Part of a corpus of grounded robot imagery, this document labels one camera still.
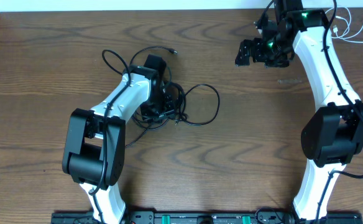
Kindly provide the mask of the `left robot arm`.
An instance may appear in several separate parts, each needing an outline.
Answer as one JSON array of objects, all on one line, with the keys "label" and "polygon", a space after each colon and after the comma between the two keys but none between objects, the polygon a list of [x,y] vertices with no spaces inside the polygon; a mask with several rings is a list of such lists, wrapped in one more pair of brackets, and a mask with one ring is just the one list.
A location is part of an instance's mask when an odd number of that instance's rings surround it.
[{"label": "left robot arm", "polygon": [[123,223],[126,203],[118,180],[124,166],[126,124],[139,110],[144,121],[157,122],[170,110],[163,74],[167,64],[148,55],[142,66],[129,65],[122,80],[101,103],[75,109],[68,123],[62,170],[88,195],[93,218],[100,223]]}]

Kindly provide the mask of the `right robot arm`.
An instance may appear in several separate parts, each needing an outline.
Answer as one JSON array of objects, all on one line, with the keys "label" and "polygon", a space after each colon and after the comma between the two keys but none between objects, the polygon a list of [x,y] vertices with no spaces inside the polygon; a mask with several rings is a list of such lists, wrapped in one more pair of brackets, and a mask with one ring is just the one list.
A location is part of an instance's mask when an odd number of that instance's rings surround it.
[{"label": "right robot arm", "polygon": [[237,66],[262,63],[288,67],[298,57],[315,101],[315,113],[301,132],[306,157],[303,180],[282,223],[357,223],[353,213],[330,214],[327,204],[339,176],[363,148],[363,101],[349,83],[331,37],[333,18],[301,1],[271,1],[275,19],[263,12],[259,36],[243,40]]}]

